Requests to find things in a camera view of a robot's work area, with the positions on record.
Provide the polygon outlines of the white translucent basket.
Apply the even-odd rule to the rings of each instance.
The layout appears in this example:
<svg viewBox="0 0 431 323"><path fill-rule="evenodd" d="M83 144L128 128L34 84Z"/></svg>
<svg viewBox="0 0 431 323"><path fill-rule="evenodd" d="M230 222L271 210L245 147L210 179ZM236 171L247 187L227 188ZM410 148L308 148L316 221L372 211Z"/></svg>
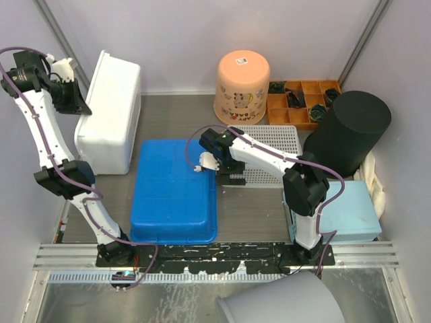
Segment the white translucent basket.
<svg viewBox="0 0 431 323"><path fill-rule="evenodd" d="M274 149L302 155L298 132L292 125L238 125L237 129L244 131L253 139L271 146ZM232 188L283 188L281 180L262 170L258 166L245 164L243 174L230 174L231 178L244 178L244 186L224 186Z"/></svg>

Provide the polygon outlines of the blue plastic basket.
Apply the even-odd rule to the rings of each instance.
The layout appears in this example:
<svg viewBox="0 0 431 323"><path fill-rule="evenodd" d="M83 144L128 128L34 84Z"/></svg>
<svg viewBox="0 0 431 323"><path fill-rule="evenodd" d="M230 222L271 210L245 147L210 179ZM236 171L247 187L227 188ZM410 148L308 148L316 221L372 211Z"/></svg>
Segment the blue plastic basket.
<svg viewBox="0 0 431 323"><path fill-rule="evenodd" d="M196 139L141 144L130 218L134 242L195 245L216 239L216 174L191 167L203 151Z"/></svg>

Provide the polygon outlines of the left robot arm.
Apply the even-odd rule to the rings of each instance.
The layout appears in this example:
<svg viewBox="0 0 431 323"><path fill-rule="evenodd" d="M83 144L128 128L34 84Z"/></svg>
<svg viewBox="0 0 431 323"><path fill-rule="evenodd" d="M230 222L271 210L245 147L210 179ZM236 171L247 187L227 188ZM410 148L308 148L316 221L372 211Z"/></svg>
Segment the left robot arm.
<svg viewBox="0 0 431 323"><path fill-rule="evenodd" d="M98 257L113 265L129 266L135 258L132 243L102 204L103 195L88 162L70 152L55 114L91 115L75 78L72 58L24 46L1 49L12 52L15 67L1 70L1 87L24 115L39 158L34 179L41 187L69 201L86 219L97 239Z"/></svg>

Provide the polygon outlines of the light blue perforated basket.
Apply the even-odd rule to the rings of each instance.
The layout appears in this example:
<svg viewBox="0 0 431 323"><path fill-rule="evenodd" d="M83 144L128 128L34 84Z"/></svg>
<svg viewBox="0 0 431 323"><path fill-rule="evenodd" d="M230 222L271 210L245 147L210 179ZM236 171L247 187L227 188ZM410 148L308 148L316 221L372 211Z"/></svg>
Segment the light blue perforated basket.
<svg viewBox="0 0 431 323"><path fill-rule="evenodd" d="M332 244L371 242L382 229L363 181L347 180L341 196L323 209L320 232L337 234Z"/></svg>

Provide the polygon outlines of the grey plastic container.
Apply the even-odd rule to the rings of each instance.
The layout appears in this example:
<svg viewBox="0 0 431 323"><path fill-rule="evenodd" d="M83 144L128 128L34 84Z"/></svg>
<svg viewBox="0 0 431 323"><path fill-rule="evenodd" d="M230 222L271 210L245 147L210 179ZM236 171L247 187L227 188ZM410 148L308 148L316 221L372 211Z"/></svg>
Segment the grey plastic container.
<svg viewBox="0 0 431 323"><path fill-rule="evenodd" d="M219 322L344 322L330 290L314 274L299 272L236 295L217 297Z"/></svg>

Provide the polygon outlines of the large black container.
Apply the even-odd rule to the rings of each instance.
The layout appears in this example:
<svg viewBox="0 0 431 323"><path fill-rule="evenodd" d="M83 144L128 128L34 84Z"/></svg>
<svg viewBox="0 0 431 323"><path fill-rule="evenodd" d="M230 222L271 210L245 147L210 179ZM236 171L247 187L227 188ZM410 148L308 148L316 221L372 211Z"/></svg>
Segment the large black container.
<svg viewBox="0 0 431 323"><path fill-rule="evenodd" d="M368 92L340 94L304 142L321 165L353 176L391 123L388 105Z"/></svg>

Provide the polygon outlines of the orange plastic container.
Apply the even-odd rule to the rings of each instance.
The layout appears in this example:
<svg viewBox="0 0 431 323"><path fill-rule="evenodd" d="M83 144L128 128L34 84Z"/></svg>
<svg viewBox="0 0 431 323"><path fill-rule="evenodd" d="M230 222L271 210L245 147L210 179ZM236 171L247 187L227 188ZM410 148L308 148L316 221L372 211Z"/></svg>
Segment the orange plastic container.
<svg viewBox="0 0 431 323"><path fill-rule="evenodd" d="M254 125L266 111L270 66L252 50L235 50L218 64L213 109L224 124Z"/></svg>

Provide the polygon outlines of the white plastic tub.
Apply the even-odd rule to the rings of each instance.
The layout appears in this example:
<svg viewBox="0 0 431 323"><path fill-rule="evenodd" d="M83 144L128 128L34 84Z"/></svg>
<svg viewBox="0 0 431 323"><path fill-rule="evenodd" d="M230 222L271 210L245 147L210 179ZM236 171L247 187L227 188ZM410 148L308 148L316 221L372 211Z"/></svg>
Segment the white plastic tub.
<svg viewBox="0 0 431 323"><path fill-rule="evenodd" d="M127 174L141 112L141 67L103 50L86 104L92 113L80 116L74 134L80 159L96 175Z"/></svg>

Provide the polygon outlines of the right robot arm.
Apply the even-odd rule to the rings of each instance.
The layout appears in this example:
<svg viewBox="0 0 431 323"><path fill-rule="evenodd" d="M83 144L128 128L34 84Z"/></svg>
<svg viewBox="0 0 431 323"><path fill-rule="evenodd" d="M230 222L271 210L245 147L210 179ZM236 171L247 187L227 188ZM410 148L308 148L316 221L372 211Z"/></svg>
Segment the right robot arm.
<svg viewBox="0 0 431 323"><path fill-rule="evenodd" d="M246 180L233 175L242 175L247 165L279 180L296 229L291 234L296 259L304 265L317 260L323 248L323 237L317 232L317 209L327 197L329 182L317 167L313 154L306 152L297 156L277 150L234 127L222 133L207 129L199 144L210 154L212 165L201 156L195 169L213 168L218 185L244 186Z"/></svg>

